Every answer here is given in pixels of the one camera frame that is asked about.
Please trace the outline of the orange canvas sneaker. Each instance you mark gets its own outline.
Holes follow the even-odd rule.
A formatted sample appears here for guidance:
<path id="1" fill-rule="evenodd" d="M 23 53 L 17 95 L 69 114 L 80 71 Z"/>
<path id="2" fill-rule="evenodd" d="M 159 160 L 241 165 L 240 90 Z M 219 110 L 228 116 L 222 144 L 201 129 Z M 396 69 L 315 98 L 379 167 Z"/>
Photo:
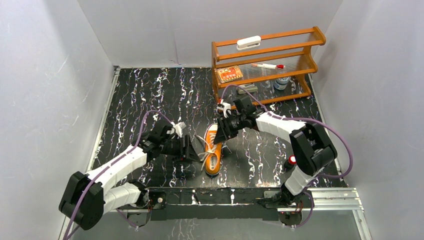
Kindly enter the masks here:
<path id="1" fill-rule="evenodd" d="M 219 173 L 221 167 L 222 143 L 214 143 L 218 132 L 218 124 L 211 124 L 204 136 L 204 169 L 209 176 L 215 176 Z"/>

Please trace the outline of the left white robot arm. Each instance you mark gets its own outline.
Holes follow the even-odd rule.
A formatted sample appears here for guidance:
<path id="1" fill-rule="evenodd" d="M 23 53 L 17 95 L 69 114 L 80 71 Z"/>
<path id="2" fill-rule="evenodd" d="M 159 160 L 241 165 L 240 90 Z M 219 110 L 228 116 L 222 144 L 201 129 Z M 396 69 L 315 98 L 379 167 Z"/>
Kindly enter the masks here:
<path id="1" fill-rule="evenodd" d="M 190 136 L 182 133 L 185 126 L 183 122 L 157 123 L 112 160 L 87 173 L 72 174 L 59 202 L 59 211 L 83 230 L 89 230 L 104 214 L 122 206 L 152 206 L 145 184 L 137 180 L 120 186 L 117 183 L 160 155 L 171 156 L 181 164 L 199 163 L 201 159 Z"/>

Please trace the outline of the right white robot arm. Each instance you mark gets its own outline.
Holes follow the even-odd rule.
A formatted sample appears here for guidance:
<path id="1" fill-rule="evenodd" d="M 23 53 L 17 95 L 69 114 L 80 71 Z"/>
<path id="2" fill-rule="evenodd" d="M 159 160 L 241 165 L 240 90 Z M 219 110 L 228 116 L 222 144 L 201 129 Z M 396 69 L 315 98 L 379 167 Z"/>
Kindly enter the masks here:
<path id="1" fill-rule="evenodd" d="M 296 161 L 291 175 L 281 186 L 282 202 L 295 207 L 302 199 L 301 192 L 327 165 L 338 156 L 337 150 L 321 122 L 313 119 L 290 120 L 272 111 L 259 108 L 245 96 L 231 104 L 217 104 L 218 123 L 214 143 L 235 138 L 244 128 L 272 134 L 291 144 Z"/>

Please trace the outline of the white shoelace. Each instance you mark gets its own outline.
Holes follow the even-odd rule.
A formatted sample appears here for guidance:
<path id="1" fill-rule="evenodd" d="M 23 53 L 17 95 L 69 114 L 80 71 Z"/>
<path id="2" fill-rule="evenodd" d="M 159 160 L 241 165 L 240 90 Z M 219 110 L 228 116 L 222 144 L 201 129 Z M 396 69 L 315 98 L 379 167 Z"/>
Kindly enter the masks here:
<path id="1" fill-rule="evenodd" d="M 216 175 L 221 167 L 222 143 L 215 143 L 217 130 L 207 130 L 204 137 L 197 135 L 197 139 L 204 144 L 204 152 L 198 156 L 202 161 L 202 169 L 208 175 Z"/>

